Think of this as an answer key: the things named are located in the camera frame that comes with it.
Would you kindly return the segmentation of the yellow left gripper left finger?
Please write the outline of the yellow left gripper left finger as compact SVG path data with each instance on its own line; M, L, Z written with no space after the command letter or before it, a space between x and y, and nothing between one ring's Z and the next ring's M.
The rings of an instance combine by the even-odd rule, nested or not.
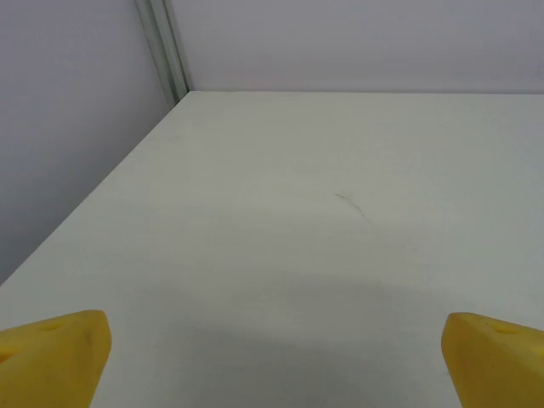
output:
M0 408L89 408L111 351L105 312L0 331Z

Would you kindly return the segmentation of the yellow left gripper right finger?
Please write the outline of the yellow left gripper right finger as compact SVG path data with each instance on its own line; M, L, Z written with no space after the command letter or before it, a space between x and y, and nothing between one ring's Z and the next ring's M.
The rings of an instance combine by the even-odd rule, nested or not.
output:
M462 408L544 408L544 331L453 313L441 350Z

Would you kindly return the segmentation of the aluminium frame corner post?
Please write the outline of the aluminium frame corner post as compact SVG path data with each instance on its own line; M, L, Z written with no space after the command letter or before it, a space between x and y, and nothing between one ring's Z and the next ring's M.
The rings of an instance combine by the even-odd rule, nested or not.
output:
M173 108L190 91L173 0L134 0L134 3L162 91Z

